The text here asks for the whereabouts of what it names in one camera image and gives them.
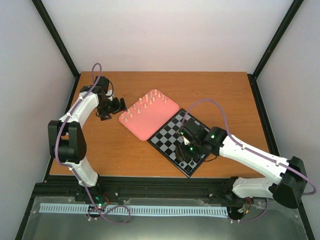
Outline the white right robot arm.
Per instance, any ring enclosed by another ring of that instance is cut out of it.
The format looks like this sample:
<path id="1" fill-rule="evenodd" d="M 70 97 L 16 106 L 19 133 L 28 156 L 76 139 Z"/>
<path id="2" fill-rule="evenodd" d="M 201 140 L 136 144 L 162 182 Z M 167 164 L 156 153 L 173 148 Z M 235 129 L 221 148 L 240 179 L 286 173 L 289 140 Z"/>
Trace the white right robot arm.
<path id="1" fill-rule="evenodd" d="M 270 198 L 286 208 L 299 207 L 307 185 L 306 169 L 300 158 L 272 155 L 247 145 L 225 129 L 215 126 L 207 130 L 191 119 L 177 133 L 183 139 L 175 151 L 180 162 L 213 154 L 239 162 L 263 175 L 250 179 L 235 177 L 231 181 L 231 191 L 237 197 Z"/>

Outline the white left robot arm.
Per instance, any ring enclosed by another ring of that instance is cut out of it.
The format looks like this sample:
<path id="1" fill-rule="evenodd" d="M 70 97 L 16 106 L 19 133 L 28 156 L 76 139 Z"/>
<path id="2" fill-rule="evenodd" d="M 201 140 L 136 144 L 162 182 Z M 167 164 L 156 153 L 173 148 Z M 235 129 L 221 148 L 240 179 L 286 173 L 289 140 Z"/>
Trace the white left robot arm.
<path id="1" fill-rule="evenodd" d="M 88 187 L 86 195 L 95 202 L 103 198 L 104 188 L 97 184 L 99 175 L 86 157 L 87 143 L 82 128 L 94 111 L 101 121 L 107 121 L 126 110 L 125 100 L 115 97 L 114 89 L 109 86 L 113 84 L 108 78 L 97 76 L 93 85 L 81 88 L 65 115 L 48 123 L 50 155 L 75 175 L 79 185 Z"/>

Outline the black and white chessboard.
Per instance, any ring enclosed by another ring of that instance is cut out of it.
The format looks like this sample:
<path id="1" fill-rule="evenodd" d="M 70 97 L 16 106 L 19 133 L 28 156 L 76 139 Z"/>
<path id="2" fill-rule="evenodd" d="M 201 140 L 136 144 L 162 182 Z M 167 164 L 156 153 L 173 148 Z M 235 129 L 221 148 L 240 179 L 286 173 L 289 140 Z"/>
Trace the black and white chessboard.
<path id="1" fill-rule="evenodd" d="M 172 116 L 163 126 L 161 126 L 148 140 L 160 154 L 162 154 L 169 162 L 178 168 L 188 178 L 191 177 L 198 167 L 207 159 L 202 159 L 199 162 L 195 160 L 176 160 L 175 149 L 179 144 L 184 143 L 183 137 L 178 135 L 177 131 L 182 125 L 182 119 L 185 116 L 186 110 L 181 108 L 174 116 Z"/>

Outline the pink plastic tray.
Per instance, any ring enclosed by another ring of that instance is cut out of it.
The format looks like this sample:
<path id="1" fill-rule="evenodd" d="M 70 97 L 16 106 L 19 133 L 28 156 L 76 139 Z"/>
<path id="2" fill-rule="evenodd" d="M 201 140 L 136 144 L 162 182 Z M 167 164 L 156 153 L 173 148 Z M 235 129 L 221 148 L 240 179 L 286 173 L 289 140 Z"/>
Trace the pink plastic tray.
<path id="1" fill-rule="evenodd" d="M 118 118 L 119 122 L 141 141 L 148 140 L 180 109 L 180 106 L 163 92 L 157 89 L 157 95 L 155 95 L 154 90 L 156 89 L 146 93 L 148 99 L 145 98 L 146 94 L 139 98 L 142 99 L 142 104 L 139 103 L 139 99 L 133 104 L 136 105 L 136 109 L 133 105 L 127 108 L 132 117 L 125 110 Z M 152 100 L 152 97 L 155 97 L 155 101 L 150 105 L 149 101 Z"/>

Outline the black aluminium frame base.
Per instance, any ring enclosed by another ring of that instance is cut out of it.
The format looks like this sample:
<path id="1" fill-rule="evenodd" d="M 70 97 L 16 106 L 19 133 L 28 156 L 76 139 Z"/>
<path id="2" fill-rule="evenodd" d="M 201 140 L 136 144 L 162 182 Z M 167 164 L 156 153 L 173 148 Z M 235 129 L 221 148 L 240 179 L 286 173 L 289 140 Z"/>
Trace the black aluminium frame base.
<path id="1" fill-rule="evenodd" d="M 72 176 L 50 176 L 46 182 L 37 183 L 31 196 L 73 197 L 77 202 L 124 204 L 138 199 L 196 199 L 205 203 L 235 207 L 247 197 L 262 198 L 262 193 L 249 190 L 237 196 L 233 187 L 239 177 L 231 178 L 158 178 L 158 177 L 99 177 L 97 185 L 86 190 Z"/>

